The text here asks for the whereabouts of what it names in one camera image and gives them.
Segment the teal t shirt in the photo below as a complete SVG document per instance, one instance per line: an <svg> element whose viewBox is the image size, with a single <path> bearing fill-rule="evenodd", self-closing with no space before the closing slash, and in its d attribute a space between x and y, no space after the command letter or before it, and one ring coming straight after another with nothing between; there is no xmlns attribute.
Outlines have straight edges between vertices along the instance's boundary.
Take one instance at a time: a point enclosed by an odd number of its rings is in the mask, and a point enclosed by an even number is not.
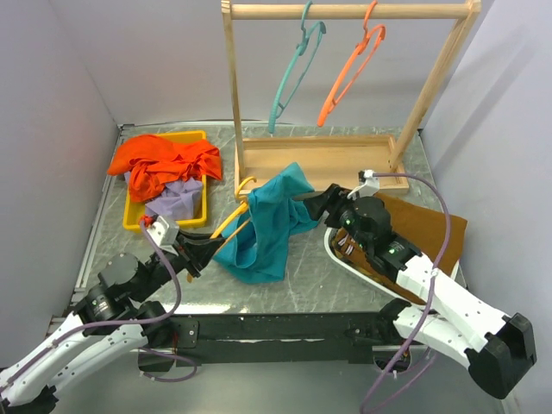
<svg viewBox="0 0 552 414"><path fill-rule="evenodd" d="M289 238L318 225L293 196L314 191L300 165L291 163L248 194L248 209L223 231L231 240L214 257L246 284L280 282L285 278Z"/></svg>

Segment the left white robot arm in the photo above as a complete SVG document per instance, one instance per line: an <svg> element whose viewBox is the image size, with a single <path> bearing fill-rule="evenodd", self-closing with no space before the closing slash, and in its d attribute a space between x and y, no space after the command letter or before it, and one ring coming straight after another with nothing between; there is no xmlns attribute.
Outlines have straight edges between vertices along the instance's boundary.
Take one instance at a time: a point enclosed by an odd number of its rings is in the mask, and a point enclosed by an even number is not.
<svg viewBox="0 0 552 414"><path fill-rule="evenodd" d="M175 336L171 312L151 295L186 270L200 276L222 236L178 231L173 252L159 247L142 262L113 256L97 283L37 348L1 372L3 413L49 413L64 387L136 348L157 348Z"/></svg>

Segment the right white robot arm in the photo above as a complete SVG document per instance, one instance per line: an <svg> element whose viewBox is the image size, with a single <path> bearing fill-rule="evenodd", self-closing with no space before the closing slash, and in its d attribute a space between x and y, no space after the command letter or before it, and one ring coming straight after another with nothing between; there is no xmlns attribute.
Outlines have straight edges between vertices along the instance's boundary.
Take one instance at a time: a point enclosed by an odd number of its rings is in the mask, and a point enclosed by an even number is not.
<svg viewBox="0 0 552 414"><path fill-rule="evenodd" d="M424 312L394 299L379 314L377 330L384 342L412 337L461 364L484 392L498 399L506 398L536 364L530 320L486 304L435 267L427 254L392 229L382 200L336 184L301 194L298 200L311 218L346 230L376 273L430 304L430 312Z"/></svg>

